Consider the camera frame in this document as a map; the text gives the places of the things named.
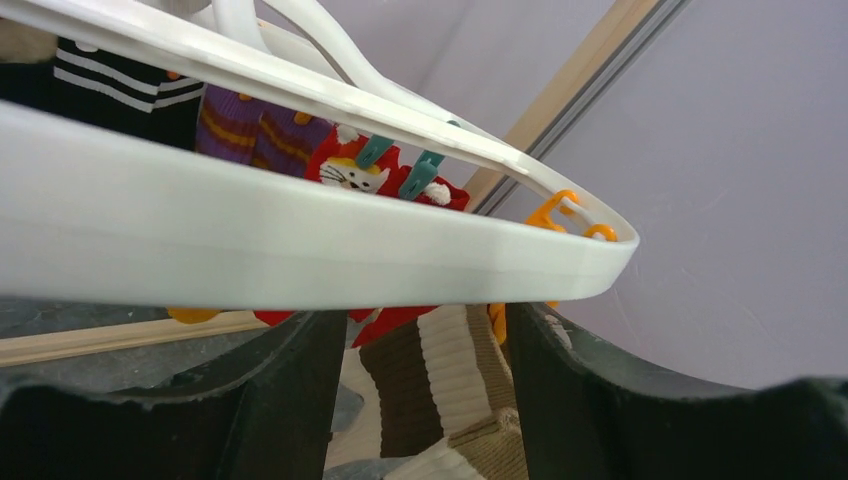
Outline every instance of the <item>wooden plank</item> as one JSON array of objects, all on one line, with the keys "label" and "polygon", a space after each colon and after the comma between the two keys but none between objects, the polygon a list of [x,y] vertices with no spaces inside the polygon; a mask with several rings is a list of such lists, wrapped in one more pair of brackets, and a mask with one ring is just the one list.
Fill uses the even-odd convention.
[{"label": "wooden plank", "polygon": [[0,340],[0,367],[244,332],[268,326],[252,311],[224,312],[193,325],[172,318],[108,327],[83,328]]},{"label": "wooden plank", "polygon": [[[530,148],[657,3],[659,0],[616,0],[504,141],[518,150]],[[503,178],[500,172],[479,168],[464,187],[471,195],[466,210],[476,209]]]}]

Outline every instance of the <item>teal clip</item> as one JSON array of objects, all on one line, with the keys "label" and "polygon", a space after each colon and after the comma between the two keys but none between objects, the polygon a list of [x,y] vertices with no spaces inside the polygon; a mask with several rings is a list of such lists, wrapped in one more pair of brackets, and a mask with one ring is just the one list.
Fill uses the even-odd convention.
[{"label": "teal clip", "polygon": [[[454,120],[450,120],[448,123],[457,127],[459,126],[459,123]],[[439,175],[439,165],[441,165],[444,159],[444,155],[433,153],[429,150],[422,152],[409,172],[409,176],[406,177],[403,185],[400,186],[398,196],[406,200],[413,200],[418,195],[421,195],[421,192],[424,191],[427,185]]]},{"label": "teal clip", "polygon": [[356,166],[363,170],[370,168],[389,151],[393,143],[390,138],[372,135],[356,156]]}]

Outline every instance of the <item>floor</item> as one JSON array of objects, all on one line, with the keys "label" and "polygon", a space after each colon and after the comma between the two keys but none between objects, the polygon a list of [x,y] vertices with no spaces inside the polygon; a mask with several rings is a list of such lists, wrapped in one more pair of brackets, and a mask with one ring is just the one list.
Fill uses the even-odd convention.
[{"label": "floor", "polygon": [[[0,299],[0,338],[118,325],[168,318],[164,308],[120,307]],[[348,345],[361,326],[351,322]],[[0,368],[0,374],[28,373],[90,391],[151,387],[171,375],[207,362],[259,335],[251,331],[149,347]],[[339,388],[333,430],[343,430],[361,408],[360,398]],[[324,480],[378,480],[403,459],[363,461],[324,473]]]}]

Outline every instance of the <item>cat face design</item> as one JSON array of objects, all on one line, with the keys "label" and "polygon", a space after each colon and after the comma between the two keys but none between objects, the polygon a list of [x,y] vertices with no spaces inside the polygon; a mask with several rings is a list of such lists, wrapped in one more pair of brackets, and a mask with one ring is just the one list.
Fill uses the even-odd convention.
[{"label": "cat face design", "polygon": [[389,170],[376,165],[362,170],[350,158],[328,158],[320,168],[321,183],[348,190],[377,193],[389,178]]}]

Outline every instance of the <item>white wall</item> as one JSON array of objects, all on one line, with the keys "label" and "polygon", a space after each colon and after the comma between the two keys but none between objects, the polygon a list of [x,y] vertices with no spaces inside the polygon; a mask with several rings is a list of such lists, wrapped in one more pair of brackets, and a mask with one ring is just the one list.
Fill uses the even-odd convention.
[{"label": "white wall", "polygon": [[[257,14],[287,26],[256,0]],[[383,75],[503,136],[613,0],[321,0]],[[405,148],[412,163],[419,149]],[[446,160],[462,185],[476,167]]]},{"label": "white wall", "polygon": [[846,24],[845,0],[681,12],[547,160],[643,236],[615,288],[565,315],[710,380],[848,375]]}]

